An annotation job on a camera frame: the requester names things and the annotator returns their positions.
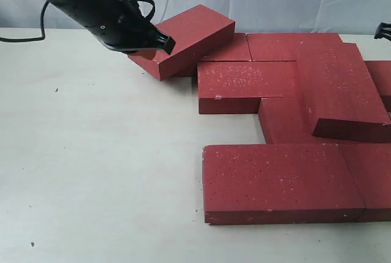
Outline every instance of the black cable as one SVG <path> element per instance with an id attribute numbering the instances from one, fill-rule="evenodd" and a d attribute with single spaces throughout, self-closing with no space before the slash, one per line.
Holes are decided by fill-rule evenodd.
<path id="1" fill-rule="evenodd" d="M 1 42 L 7 42 L 7 43 L 21 43 L 21 42 L 33 42 L 33 41 L 45 40 L 45 38 L 46 38 L 46 34 L 45 34 L 45 12 L 46 12 L 48 6 L 49 6 L 49 2 L 46 1 L 45 4 L 42 7 L 41 17 L 40 17 L 40 26 L 41 26 L 41 36 L 40 37 L 21 38 L 21 39 L 11 39 L 11 38 L 0 37 L 0 41 Z"/>

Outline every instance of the white table surface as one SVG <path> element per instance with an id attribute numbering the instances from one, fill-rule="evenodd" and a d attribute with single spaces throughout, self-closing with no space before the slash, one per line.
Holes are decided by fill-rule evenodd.
<path id="1" fill-rule="evenodd" d="M 391 223 L 204 224 L 202 148 L 264 143 L 257 116 L 198 115 L 190 78 L 47 33 L 0 44 L 0 262 L 391 262 Z M 343 38 L 391 59 L 385 40 Z"/>

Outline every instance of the stacked bricks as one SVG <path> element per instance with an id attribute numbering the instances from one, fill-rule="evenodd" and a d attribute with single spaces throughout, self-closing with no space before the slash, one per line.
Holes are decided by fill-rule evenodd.
<path id="1" fill-rule="evenodd" d="M 152 76 L 197 76 L 199 113 L 257 113 L 267 144 L 203 150 L 211 225 L 391 221 L 391 61 L 338 34 L 234 34 L 197 6 L 158 26 Z"/>

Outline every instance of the robotic arm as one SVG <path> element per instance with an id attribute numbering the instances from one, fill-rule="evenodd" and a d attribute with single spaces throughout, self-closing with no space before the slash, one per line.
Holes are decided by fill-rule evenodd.
<path id="1" fill-rule="evenodd" d="M 141 14 L 139 1 L 153 6 L 146 17 Z M 171 54 L 175 46 L 174 39 L 150 22 L 155 12 L 152 0 L 47 0 L 46 7 L 48 3 L 84 26 L 112 51 L 130 54 L 160 49 Z"/>

